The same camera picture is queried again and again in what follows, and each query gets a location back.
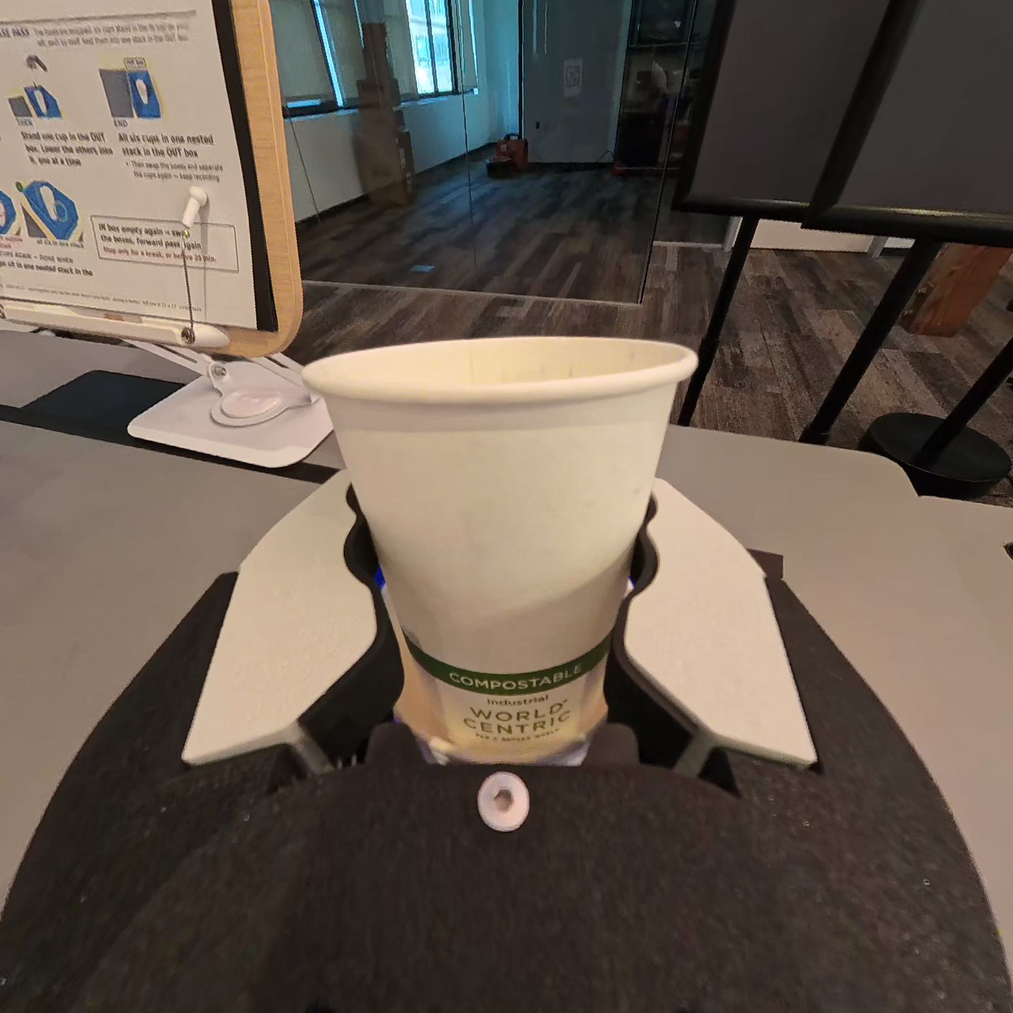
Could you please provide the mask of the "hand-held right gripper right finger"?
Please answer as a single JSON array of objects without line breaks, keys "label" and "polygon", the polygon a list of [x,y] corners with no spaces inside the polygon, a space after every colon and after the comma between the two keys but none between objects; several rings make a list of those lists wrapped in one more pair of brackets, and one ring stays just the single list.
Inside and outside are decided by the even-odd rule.
[{"label": "hand-held right gripper right finger", "polygon": [[661,478],[637,534],[610,656],[610,720],[640,760],[701,775],[718,751],[817,764],[767,575]]}]

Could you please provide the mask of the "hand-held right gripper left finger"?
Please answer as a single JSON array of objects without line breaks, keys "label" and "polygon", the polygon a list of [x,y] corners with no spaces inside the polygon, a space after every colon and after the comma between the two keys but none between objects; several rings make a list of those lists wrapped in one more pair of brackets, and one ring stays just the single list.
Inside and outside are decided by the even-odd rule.
[{"label": "hand-held right gripper left finger", "polygon": [[336,475],[241,564],[183,748],[188,766],[291,750],[348,763],[400,697],[400,648],[369,527]]}]

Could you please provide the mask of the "white paper cup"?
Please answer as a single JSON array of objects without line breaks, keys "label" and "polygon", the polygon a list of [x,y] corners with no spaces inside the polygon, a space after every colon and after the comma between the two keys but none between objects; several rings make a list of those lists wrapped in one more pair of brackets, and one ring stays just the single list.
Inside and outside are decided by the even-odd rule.
[{"label": "white paper cup", "polygon": [[665,341],[513,336],[312,362],[443,744],[532,764],[604,713],[677,387]]}]

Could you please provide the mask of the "black round stand base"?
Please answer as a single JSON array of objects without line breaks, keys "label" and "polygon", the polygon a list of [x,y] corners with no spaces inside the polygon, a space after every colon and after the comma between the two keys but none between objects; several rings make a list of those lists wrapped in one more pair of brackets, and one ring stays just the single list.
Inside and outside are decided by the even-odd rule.
[{"label": "black round stand base", "polygon": [[996,442],[968,426],[936,455],[924,456],[942,418],[893,412],[875,419],[859,439],[857,450],[900,466],[920,495],[976,500],[1011,477],[1011,458]]}]

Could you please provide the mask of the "black flat mat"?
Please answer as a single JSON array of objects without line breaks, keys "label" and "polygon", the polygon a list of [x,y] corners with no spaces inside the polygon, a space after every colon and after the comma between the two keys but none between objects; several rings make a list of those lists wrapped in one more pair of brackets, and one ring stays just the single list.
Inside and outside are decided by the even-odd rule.
[{"label": "black flat mat", "polygon": [[93,370],[23,407],[3,405],[2,420],[119,446],[141,447],[147,442],[132,437],[129,424],[183,387],[184,384],[173,381]]}]

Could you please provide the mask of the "printed instruction sign board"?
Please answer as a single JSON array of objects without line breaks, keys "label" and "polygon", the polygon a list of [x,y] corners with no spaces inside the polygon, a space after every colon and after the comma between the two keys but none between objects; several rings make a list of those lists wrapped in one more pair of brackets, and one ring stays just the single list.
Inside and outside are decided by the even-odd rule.
[{"label": "printed instruction sign board", "polygon": [[1,5],[2,313],[278,322],[230,2]]}]

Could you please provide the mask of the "stack of cardboard boxes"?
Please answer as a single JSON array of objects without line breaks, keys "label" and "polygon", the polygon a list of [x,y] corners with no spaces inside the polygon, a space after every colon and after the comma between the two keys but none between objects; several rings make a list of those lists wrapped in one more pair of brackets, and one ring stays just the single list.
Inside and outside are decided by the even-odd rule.
[{"label": "stack of cardboard boxes", "polygon": [[412,139],[383,22],[361,23],[361,50],[364,77],[357,80],[358,125],[352,137],[361,188],[377,207],[406,208],[417,196]]}]

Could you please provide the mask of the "small window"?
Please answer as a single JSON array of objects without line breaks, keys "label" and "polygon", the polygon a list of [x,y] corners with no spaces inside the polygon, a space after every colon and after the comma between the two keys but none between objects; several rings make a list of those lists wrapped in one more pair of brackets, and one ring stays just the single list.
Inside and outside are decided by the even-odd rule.
[{"label": "small window", "polygon": [[404,7],[415,93],[423,98],[458,93],[455,2],[406,1]]}]

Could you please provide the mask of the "white mount plate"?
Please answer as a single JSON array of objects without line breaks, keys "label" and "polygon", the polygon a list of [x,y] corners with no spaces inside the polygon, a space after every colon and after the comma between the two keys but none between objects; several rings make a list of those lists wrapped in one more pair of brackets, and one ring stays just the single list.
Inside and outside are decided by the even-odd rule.
[{"label": "white mount plate", "polygon": [[226,361],[203,350],[148,349],[196,378],[132,419],[131,437],[278,470],[303,461],[333,431],[302,367],[283,353]]}]

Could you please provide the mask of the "wooden post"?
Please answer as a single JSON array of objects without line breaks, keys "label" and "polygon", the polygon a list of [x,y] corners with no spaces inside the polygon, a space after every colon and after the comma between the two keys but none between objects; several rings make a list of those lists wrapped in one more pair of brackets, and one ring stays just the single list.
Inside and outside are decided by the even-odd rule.
[{"label": "wooden post", "polygon": [[915,336],[955,336],[1010,256],[1006,247],[944,244],[905,308],[901,327]]}]

